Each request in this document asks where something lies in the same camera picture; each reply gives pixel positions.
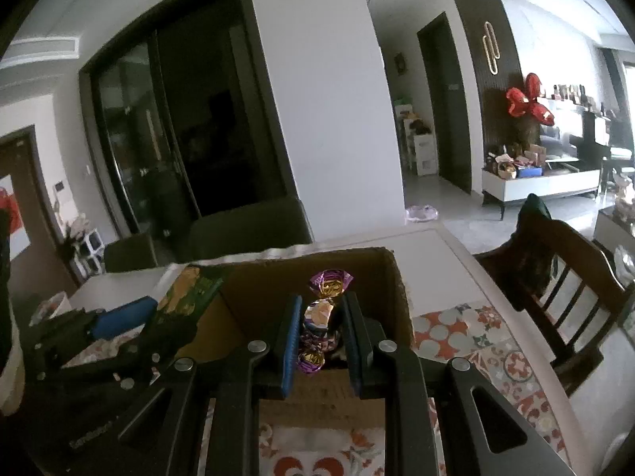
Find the brown cardboard box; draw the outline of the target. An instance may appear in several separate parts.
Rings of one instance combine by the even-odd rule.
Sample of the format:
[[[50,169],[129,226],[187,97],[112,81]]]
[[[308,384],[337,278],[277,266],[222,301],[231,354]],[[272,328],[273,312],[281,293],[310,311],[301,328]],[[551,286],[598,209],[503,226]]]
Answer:
[[[292,259],[205,265],[222,277],[185,356],[221,360],[250,341],[269,353],[257,369],[260,421],[297,428],[384,426],[383,390],[373,368],[382,331],[409,346],[412,329],[402,274],[383,247]]]

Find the white tv cabinet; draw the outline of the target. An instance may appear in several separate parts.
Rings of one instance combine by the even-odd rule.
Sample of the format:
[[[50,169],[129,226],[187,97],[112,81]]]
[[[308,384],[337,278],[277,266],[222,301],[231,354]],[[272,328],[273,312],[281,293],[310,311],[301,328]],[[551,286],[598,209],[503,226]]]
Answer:
[[[530,194],[553,199],[596,194],[600,170],[568,172],[529,177],[503,178],[491,171],[482,172],[482,204],[496,205],[503,220],[509,206],[522,203]]]

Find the dark wooden chair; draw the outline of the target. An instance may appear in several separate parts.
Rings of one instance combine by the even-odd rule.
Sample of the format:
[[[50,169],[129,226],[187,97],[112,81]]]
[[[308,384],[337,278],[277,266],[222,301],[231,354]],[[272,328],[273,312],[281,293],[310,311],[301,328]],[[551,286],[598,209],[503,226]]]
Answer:
[[[532,319],[553,355],[551,367],[574,394],[604,360],[600,344],[634,303],[603,250],[530,194],[507,242],[476,260],[519,313]]]

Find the green cracker snack packet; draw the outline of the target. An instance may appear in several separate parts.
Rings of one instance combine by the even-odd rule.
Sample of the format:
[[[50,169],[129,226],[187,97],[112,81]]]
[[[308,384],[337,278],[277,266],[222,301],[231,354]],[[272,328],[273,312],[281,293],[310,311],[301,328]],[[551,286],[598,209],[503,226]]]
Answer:
[[[197,322],[222,288],[225,274],[220,267],[189,264],[158,303],[155,322],[179,317]]]

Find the patterned table runner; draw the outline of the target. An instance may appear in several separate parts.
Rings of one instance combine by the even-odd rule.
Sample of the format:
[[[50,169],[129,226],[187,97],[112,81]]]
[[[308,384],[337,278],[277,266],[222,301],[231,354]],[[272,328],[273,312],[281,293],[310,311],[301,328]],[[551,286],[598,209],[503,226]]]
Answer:
[[[269,353],[250,341],[221,360],[182,353],[92,442],[71,474],[253,475],[260,387]],[[468,360],[440,363],[384,338],[387,474],[565,475],[568,465]]]

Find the red ribbon bow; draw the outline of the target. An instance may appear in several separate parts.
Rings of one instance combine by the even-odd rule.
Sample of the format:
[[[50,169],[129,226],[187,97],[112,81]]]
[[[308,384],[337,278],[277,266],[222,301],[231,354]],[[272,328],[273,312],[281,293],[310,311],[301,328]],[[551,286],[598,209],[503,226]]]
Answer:
[[[511,87],[506,91],[508,114],[514,118],[532,117],[541,125],[552,127],[555,122],[553,113],[538,102],[541,82],[535,73],[525,77],[525,89]]]

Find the dark upholstered chair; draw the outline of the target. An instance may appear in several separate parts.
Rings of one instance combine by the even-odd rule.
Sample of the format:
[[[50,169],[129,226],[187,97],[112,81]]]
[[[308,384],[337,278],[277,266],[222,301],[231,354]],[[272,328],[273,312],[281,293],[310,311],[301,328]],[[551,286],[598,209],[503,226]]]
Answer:
[[[284,197],[198,219],[189,230],[187,254],[206,260],[312,242],[304,205]]]

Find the purple candy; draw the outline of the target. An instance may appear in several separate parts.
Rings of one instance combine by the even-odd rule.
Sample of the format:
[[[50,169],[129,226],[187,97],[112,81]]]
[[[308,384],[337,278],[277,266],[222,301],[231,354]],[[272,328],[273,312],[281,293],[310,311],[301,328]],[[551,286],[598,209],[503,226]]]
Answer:
[[[312,375],[321,371],[339,347],[340,328],[334,319],[336,300],[348,289],[353,276],[345,270],[331,269],[313,275],[309,287],[316,298],[301,318],[297,369]]]

